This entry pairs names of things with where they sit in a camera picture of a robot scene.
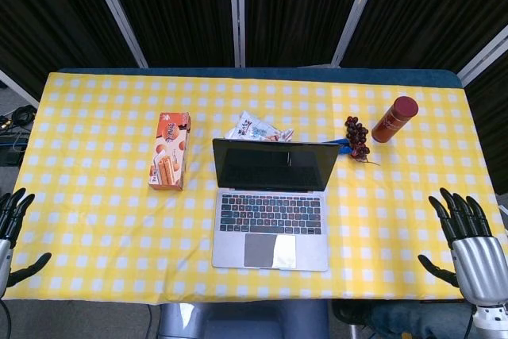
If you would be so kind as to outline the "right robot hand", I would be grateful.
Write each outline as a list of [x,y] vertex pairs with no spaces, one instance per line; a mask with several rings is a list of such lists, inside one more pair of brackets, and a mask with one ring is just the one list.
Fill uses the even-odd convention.
[[487,216],[471,196],[440,189],[444,202],[430,196],[452,256],[454,270],[439,268],[425,255],[420,264],[438,279],[460,289],[464,299],[481,307],[507,304],[507,261]]

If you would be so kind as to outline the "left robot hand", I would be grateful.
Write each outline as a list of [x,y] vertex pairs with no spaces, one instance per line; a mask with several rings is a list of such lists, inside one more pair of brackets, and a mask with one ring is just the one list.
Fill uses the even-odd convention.
[[46,252],[27,268],[11,271],[13,250],[21,232],[26,211],[35,199],[35,194],[25,196],[24,187],[14,193],[1,196],[1,297],[6,289],[37,274],[49,262],[52,254]]

